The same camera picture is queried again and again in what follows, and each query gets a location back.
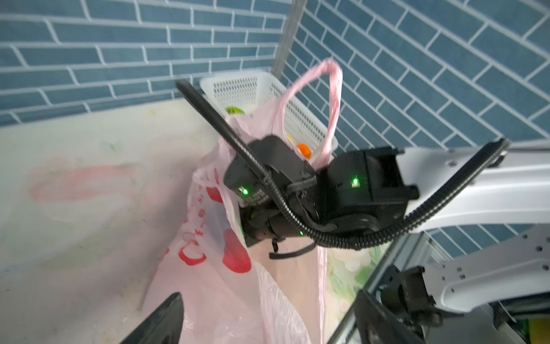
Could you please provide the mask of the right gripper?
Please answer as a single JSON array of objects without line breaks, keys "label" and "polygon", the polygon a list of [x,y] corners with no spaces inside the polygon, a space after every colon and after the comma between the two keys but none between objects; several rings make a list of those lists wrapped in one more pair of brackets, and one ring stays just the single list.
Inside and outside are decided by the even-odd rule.
[{"label": "right gripper", "polygon": [[330,247],[331,223],[322,219],[321,208],[328,168],[314,169],[277,136],[251,143],[233,136],[227,142],[236,155],[223,184],[243,202],[239,215],[246,246],[308,237],[314,247]]}]

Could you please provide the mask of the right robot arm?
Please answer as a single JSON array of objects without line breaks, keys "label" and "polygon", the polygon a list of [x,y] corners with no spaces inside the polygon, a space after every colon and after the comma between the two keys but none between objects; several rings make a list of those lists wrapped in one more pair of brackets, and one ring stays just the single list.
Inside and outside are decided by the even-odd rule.
[{"label": "right robot arm", "polygon": [[531,222],[517,238],[454,262],[392,269],[380,299],[413,325],[438,326],[497,302],[510,315],[549,312],[548,142],[357,150],[319,171],[273,136],[245,151],[281,193],[272,199],[253,163],[229,163],[223,183],[243,202],[247,245],[298,237],[304,226],[315,230],[315,246],[360,250],[438,226]]}]

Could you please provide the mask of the pink plastic bag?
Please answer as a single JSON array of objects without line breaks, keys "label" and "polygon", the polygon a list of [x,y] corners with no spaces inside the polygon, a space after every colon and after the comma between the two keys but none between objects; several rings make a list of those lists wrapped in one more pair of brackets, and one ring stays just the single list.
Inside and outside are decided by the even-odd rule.
[{"label": "pink plastic bag", "polygon": [[160,262],[143,309],[180,293],[182,343],[323,343],[327,251],[271,260],[247,249],[239,201],[223,183],[236,156],[217,146],[193,172],[187,218]]}]

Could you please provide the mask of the white perforated plastic basket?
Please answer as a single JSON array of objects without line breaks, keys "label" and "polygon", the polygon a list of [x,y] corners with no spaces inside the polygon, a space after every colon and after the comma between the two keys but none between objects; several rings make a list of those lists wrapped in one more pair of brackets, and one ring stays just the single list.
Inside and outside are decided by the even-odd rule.
[{"label": "white perforated plastic basket", "polygon": [[[227,107],[250,114],[285,93],[275,76],[261,70],[238,71],[205,77],[200,81],[205,98],[223,116]],[[325,140],[327,127],[297,98],[286,106],[285,130],[293,143],[304,143],[312,152]]]}]

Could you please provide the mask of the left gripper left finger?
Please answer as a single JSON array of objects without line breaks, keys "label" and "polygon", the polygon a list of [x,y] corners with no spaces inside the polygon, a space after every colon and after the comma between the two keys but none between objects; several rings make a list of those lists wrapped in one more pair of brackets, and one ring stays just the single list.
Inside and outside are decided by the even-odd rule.
[{"label": "left gripper left finger", "polygon": [[184,306],[179,292],[170,295],[121,344],[178,344],[183,328]]}]

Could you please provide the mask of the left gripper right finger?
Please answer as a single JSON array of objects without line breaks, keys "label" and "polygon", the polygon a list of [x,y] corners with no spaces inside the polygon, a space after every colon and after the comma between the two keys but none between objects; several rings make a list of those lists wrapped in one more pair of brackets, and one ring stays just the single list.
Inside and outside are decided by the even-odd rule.
[{"label": "left gripper right finger", "polygon": [[425,343],[371,294],[360,291],[355,300],[356,328],[361,343]]}]

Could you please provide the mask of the orange tangerine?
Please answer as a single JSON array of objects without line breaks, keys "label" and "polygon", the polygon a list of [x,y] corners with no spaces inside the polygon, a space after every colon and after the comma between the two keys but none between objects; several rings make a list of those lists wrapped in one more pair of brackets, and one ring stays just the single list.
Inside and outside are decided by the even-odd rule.
[{"label": "orange tangerine", "polygon": [[305,157],[305,159],[311,159],[312,157],[312,151],[311,149],[309,148],[308,145],[304,144],[304,143],[301,143],[299,145],[296,146],[300,153],[302,154],[302,156]]}]

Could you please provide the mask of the light green bumpy fruit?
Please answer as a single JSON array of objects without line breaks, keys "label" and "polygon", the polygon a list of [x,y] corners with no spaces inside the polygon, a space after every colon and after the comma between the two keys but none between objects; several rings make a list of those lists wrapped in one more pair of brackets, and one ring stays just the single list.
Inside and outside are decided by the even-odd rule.
[{"label": "light green bumpy fruit", "polygon": [[226,112],[230,116],[237,116],[237,115],[245,115],[246,114],[246,112],[244,110],[240,109],[239,107],[227,107]]}]

